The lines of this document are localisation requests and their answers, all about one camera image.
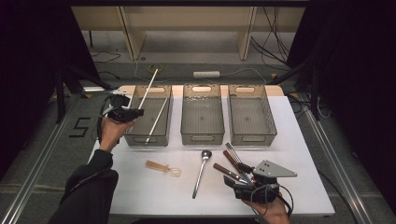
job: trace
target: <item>white table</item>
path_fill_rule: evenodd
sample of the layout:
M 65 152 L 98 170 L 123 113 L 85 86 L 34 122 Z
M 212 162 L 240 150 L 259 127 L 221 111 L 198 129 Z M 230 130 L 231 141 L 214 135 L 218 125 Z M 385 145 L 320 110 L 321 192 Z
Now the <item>white table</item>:
M 235 199 L 233 189 L 224 185 L 223 174 L 213 168 L 216 162 L 231 171 L 232 165 L 222 151 L 231 142 L 227 96 L 223 95 L 225 134 L 221 146 L 184 146 L 180 124 L 182 98 L 174 95 L 168 147 L 130 147 L 124 138 L 113 150 L 113 169 L 120 174 L 114 192 L 111 214 L 136 217 L 251 217 L 253 212 Z M 279 178 L 294 200 L 294 215 L 329 216 L 332 204 L 318 176 L 301 130 L 285 96 L 270 96 L 269 103 L 276 123 L 277 136 L 270 147 L 233 147 L 243 163 L 258 165 L 266 159 L 298 174 Z M 94 149 L 99 148 L 96 142 Z M 202 164 L 201 151 L 213 153 L 206 163 L 195 199 L 193 189 Z M 169 164 L 182 170 L 181 177 L 146 168 L 146 160 Z M 281 189 L 290 203 L 289 194 Z

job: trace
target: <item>white stick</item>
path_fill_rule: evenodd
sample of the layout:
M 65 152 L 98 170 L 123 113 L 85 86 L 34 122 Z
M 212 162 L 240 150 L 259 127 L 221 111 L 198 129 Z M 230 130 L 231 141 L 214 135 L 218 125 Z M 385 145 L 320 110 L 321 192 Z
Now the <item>white stick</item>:
M 166 101 L 168 101 L 168 98 L 165 98 L 165 101 L 163 102 L 163 107 L 161 108 L 160 113 L 158 113 L 158 116 L 157 116 L 157 118 L 155 119 L 154 124 L 152 125 L 151 131 L 149 132 L 148 136 L 151 136 L 152 133 L 154 132 L 155 126 L 157 126 L 157 122 L 158 122 L 158 120 L 160 119 L 161 114 L 163 113 L 163 108 L 164 108 L 165 105 L 166 105 Z
M 157 75 L 157 72 L 158 72 L 158 68 L 155 70 L 154 76 L 152 76 L 152 79 L 151 79 L 150 83 L 148 84 L 148 88 L 146 90 L 145 96 L 143 96 L 142 102 L 140 103 L 140 106 L 137 109 L 141 109 L 142 108 L 142 105 L 143 105 L 143 103 L 146 100 L 146 96 L 148 95 L 149 88 L 151 87 L 152 81 L 154 81 L 154 78 L 155 78 L 155 75 Z

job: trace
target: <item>metal spoon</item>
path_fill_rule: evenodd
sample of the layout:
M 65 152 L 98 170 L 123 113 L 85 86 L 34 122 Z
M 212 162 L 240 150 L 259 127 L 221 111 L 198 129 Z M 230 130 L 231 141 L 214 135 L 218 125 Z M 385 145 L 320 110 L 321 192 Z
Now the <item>metal spoon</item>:
M 195 199 L 195 196 L 197 195 L 199 181 L 201 180 L 201 174 L 202 174 L 202 170 L 204 169 L 204 165 L 205 165 L 206 161 L 209 160 L 209 158 L 212 156 L 212 152 L 209 150 L 204 150 L 204 151 L 202 151 L 201 156 L 202 156 L 203 162 L 201 165 L 201 170 L 198 175 L 197 183 L 195 184 L 194 193 L 192 194 L 193 199 Z

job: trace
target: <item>hand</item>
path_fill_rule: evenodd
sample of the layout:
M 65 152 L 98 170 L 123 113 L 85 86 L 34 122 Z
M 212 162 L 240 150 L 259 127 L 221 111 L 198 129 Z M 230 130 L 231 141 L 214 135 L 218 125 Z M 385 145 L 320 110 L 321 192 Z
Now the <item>hand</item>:
M 278 198 L 267 204 L 253 203 L 245 200 L 242 200 L 242 202 L 255 209 L 269 224 L 290 224 L 285 204 Z
M 133 121 L 120 123 L 111 118 L 103 118 L 100 149 L 111 152 L 119 139 L 123 137 L 126 130 L 132 126 L 134 126 Z

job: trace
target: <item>black sleeve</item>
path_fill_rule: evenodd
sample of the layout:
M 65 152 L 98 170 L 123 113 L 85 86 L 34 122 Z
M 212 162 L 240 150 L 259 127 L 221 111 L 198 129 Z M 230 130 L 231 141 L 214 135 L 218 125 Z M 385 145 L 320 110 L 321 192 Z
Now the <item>black sleeve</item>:
M 95 150 L 90 162 L 77 168 L 67 179 L 64 197 L 49 223 L 107 223 L 114 189 L 119 179 L 118 173 L 109 170 L 113 164 L 112 154 L 101 149 Z M 68 192 L 82 180 L 91 178 L 71 194 Z

